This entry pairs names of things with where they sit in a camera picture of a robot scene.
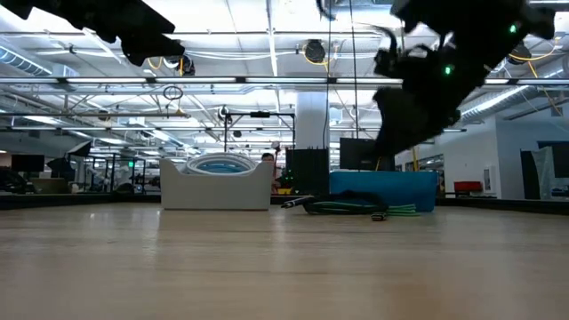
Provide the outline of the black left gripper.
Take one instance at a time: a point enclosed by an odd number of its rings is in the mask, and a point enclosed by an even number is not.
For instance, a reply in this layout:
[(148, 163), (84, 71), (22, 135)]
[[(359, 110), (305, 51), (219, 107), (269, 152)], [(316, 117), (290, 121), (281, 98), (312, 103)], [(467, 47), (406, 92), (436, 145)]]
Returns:
[(119, 41), (124, 56), (140, 66), (152, 57), (181, 56), (174, 24), (143, 0), (30, 0), (32, 7), (58, 16), (77, 29), (88, 28), (103, 41)]

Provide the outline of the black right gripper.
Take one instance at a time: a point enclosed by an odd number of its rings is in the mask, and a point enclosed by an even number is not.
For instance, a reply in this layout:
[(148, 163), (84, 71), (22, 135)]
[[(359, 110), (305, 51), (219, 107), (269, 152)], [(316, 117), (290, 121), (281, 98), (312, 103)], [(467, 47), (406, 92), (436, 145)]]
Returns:
[(391, 141), (386, 111), (389, 89), (381, 87), (375, 93), (381, 114), (375, 141), (377, 155), (399, 153), (455, 124), (460, 118), (458, 107), (484, 83), (485, 70), (470, 66), (416, 67), (402, 80), (402, 86), (390, 92)]

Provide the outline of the large black monitor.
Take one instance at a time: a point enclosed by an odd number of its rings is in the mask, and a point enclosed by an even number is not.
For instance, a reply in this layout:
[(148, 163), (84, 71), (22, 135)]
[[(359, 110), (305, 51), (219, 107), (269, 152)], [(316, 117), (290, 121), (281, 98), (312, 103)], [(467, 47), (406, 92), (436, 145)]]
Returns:
[(376, 171), (378, 157), (374, 145), (375, 140), (340, 138), (340, 168)]

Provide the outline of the teal plastic bin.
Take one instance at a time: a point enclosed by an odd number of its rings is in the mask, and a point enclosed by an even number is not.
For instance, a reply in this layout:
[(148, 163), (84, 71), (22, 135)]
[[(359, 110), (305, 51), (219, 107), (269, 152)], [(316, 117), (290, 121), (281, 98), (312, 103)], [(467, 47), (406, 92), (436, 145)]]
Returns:
[(337, 171), (330, 173), (330, 192), (350, 190), (380, 197), (389, 206), (414, 204), (418, 212), (432, 212), (437, 198), (435, 172)]

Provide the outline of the red box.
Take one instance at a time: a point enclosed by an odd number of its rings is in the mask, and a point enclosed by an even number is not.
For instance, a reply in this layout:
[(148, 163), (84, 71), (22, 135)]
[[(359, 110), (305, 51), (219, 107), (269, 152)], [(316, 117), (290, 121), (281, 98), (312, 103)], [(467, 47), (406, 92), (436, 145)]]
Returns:
[(455, 181), (453, 183), (454, 192), (457, 194), (481, 193), (484, 191), (480, 181)]

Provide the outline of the black equipment cabinet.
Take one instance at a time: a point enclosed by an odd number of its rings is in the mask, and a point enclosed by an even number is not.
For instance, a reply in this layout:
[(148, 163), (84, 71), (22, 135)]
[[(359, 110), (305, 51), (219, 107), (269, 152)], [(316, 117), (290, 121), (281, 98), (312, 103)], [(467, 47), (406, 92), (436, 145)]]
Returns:
[(286, 183), (295, 195), (320, 196), (329, 193), (330, 158), (327, 148), (288, 149)]

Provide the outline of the person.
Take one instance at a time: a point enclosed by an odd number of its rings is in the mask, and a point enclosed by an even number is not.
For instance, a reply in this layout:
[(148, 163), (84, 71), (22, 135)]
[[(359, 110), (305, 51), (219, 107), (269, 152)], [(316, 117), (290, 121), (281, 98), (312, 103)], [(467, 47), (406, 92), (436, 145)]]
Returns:
[(281, 177), (281, 169), (277, 165), (277, 157), (281, 151), (280, 143), (278, 141), (274, 141), (271, 143), (271, 147), (274, 149), (273, 153), (264, 153), (261, 156), (262, 162), (271, 163), (273, 166), (273, 173), (272, 173), (272, 182), (271, 182), (271, 194), (277, 195), (278, 189), (280, 188), (280, 177)]

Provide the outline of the grey plastic bin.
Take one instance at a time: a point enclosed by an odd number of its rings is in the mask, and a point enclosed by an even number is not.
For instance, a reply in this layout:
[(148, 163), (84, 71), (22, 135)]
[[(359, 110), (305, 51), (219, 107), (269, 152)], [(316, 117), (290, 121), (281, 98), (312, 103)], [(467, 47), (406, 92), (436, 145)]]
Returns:
[(160, 161), (161, 205), (166, 210), (266, 211), (273, 165), (259, 163), (247, 174), (186, 174)]

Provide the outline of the small black monitor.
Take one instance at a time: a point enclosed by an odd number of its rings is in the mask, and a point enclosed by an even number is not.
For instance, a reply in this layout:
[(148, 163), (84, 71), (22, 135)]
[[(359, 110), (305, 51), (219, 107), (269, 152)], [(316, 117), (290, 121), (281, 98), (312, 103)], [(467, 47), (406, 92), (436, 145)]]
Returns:
[(15, 172), (42, 172), (44, 161), (44, 155), (14, 154), (11, 157), (11, 168)]

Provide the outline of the black metal frame rig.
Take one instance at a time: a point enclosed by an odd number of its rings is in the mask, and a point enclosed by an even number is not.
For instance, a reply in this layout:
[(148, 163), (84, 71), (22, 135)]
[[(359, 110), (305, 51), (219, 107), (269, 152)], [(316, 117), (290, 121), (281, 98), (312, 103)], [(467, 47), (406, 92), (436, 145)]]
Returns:
[[(270, 118), (275, 116), (279, 119), (291, 132), (293, 135), (293, 147), (296, 144), (296, 116), (292, 113), (281, 113), (281, 112), (269, 112), (269, 111), (251, 111), (251, 112), (230, 112), (225, 111), (223, 117), (223, 151), (228, 151), (228, 132), (235, 124), (237, 124), (244, 116), (250, 118)], [(288, 124), (284, 120), (284, 116), (289, 116), (292, 120), (291, 124)]]

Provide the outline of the black aluminium table frame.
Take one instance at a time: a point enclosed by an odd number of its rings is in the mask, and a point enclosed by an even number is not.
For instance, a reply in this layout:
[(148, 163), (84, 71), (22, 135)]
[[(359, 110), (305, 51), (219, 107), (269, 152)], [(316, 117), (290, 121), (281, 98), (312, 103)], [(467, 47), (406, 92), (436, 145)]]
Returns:
[[(0, 211), (87, 204), (160, 204), (160, 195), (0, 195)], [(437, 198), (437, 206), (569, 216), (569, 201), (503, 200), (496, 198)]]

